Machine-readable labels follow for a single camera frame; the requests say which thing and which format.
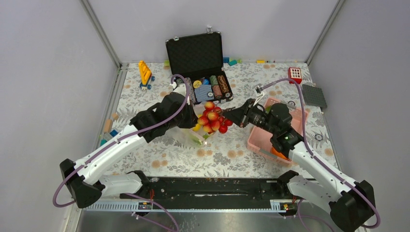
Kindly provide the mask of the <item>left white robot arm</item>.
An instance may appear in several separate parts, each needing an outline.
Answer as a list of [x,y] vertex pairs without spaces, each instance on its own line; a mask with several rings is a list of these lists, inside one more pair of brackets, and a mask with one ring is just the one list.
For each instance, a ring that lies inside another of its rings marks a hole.
[[63,186],[79,208],[86,208],[108,195],[133,193],[139,199],[147,197],[150,186],[137,174],[108,177],[104,176],[105,171],[132,150],[146,146],[174,127],[192,128],[196,119],[188,94],[177,92],[171,92],[161,102],[138,112],[122,131],[89,155],[60,163],[63,181],[53,196],[54,206],[62,207],[57,203],[57,196]]

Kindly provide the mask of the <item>yellow pear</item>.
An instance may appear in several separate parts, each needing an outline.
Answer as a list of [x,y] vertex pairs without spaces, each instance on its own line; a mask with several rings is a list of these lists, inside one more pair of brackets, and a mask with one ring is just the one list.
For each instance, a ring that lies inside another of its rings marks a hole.
[[202,128],[202,126],[199,123],[197,123],[191,130],[192,131],[199,131],[201,128]]

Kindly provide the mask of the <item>clear pink zip bag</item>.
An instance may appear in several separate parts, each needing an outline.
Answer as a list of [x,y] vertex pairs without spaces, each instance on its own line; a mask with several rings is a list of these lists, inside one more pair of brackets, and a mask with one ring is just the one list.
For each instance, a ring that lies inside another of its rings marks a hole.
[[203,130],[203,127],[199,131],[192,131],[191,129],[180,129],[178,127],[172,128],[166,132],[166,136],[172,138],[177,145],[184,147],[194,147],[192,146],[189,136],[193,134],[198,134],[206,139],[208,142],[209,138],[214,134],[209,134]]

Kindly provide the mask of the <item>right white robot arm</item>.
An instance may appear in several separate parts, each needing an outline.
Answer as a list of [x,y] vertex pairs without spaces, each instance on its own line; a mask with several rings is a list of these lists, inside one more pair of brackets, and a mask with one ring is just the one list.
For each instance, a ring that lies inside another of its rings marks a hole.
[[223,112],[223,116],[243,128],[252,124],[270,134],[272,147],[291,161],[298,163],[315,180],[313,183],[298,173],[287,173],[278,179],[278,195],[289,199],[293,195],[306,199],[325,212],[344,232],[363,227],[376,214],[373,186],[349,177],[314,152],[305,138],[292,126],[287,105],[275,103],[267,112],[254,99],[241,107]]

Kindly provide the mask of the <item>green celery stalk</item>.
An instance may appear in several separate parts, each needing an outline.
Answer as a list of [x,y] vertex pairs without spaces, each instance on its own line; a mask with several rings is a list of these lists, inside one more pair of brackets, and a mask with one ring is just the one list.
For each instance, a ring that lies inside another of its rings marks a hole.
[[198,134],[190,135],[189,139],[194,147],[203,147],[207,145],[206,139]]

